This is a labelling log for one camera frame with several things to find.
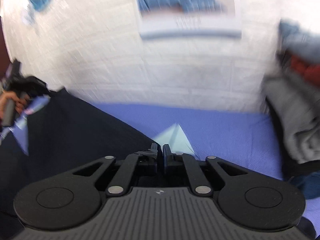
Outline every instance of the black handle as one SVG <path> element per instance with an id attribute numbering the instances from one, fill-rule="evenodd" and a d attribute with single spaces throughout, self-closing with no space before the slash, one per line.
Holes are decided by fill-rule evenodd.
<path id="1" fill-rule="evenodd" d="M 8 99 L 4 109 L 4 116 L 1 125 L 3 127 L 13 126 L 16 113 L 16 102 L 12 99 Z"/>
<path id="2" fill-rule="evenodd" d="M 27 95 L 26 92 L 15 91 L 15 93 L 20 98 L 24 98 Z M 18 117 L 19 117 L 19 114 L 16 111 L 16 102 L 12 99 L 8 99 L 4 109 L 4 115 L 3 115 L 1 125 L 3 127 L 13 126 L 14 120 L 16 120 Z"/>

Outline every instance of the ribbed gray surface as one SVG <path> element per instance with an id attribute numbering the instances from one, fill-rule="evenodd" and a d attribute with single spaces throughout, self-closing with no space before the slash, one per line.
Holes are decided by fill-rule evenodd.
<path id="1" fill-rule="evenodd" d="M 307 239 L 296 228 L 274 233 L 241 228 L 227 220 L 211 199 L 193 196 L 187 188 L 162 191 L 134 188 L 127 196 L 109 199 L 102 211 L 84 225 L 60 232 L 27 228 L 15 240 Z"/>

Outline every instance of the red fabric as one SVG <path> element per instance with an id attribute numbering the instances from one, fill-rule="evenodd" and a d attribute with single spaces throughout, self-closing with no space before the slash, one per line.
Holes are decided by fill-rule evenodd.
<path id="1" fill-rule="evenodd" d="M 320 87 L 320 65 L 310 65 L 292 55 L 290 68 L 300 74 L 305 81 Z"/>

